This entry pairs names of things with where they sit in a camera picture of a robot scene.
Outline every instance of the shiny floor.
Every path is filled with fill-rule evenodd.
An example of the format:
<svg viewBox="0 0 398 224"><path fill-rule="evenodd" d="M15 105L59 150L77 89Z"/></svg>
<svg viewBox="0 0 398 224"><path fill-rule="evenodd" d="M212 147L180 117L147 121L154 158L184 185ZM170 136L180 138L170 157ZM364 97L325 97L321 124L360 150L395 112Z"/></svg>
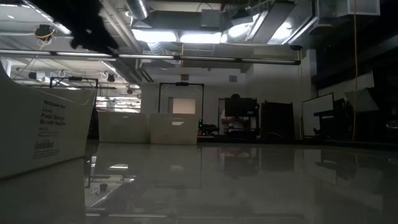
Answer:
<svg viewBox="0 0 398 224"><path fill-rule="evenodd" d="M398 153L343 147L103 144L86 223L398 223Z"/></svg>

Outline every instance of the ceiling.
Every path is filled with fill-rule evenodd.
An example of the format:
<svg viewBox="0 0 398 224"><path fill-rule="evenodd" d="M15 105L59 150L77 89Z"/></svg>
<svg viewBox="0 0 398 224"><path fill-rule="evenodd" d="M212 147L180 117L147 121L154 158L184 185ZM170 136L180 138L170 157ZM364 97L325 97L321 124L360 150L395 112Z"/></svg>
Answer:
<svg viewBox="0 0 398 224"><path fill-rule="evenodd" d="M126 15L128 12L125 0L105 0L109 7L102 9L100 15L103 17L105 27L119 44L118 53L131 54L138 49L144 53L153 54L148 45L143 41L135 39L131 32L131 18ZM157 0L147 1L151 12L154 11L174 11L180 12L201 12L202 9L230 10L234 8L232 1L211 0L209 4L202 4L192 0L168 1ZM248 4L248 1L238 1L240 4ZM297 9L292 12L293 18L308 16L309 12L303 10L303 4L307 0L298 0ZM68 34L64 34L57 29L47 45L43 45L34 35L34 31L40 24L53 24L41 13L28 7L0 6L0 49L19 49L19 50L48 50L57 52L90 52L83 48L73 49L70 47L72 39ZM247 42L236 42L228 44L181 44L176 42L163 42L162 47L170 54L179 55L200 55L214 57L247 57L247 58L282 58L295 60L297 53L289 48L288 45L251 45ZM140 85L142 82L176 82L180 81L180 73L189 73L190 82L210 83L216 85L230 85L228 74L237 75L238 83L244 83L244 76L251 64L228 63L228 62L202 62L202 61L184 61L180 62L156 62L145 61L144 69L150 78L145 77L142 71L136 70L135 59L125 59L123 63L105 62L116 69L116 80L114 83L106 81L106 74L114 73L109 66L97 58L32 58L20 55L0 55L3 59L9 59L12 62L11 77L17 77L18 82L35 83L47 85L40 80L29 80L29 72L44 71L47 74L57 76L63 71L66 77L81 76L98 78L101 85L113 86L116 89L115 94L125 94L126 86Z"/></svg>

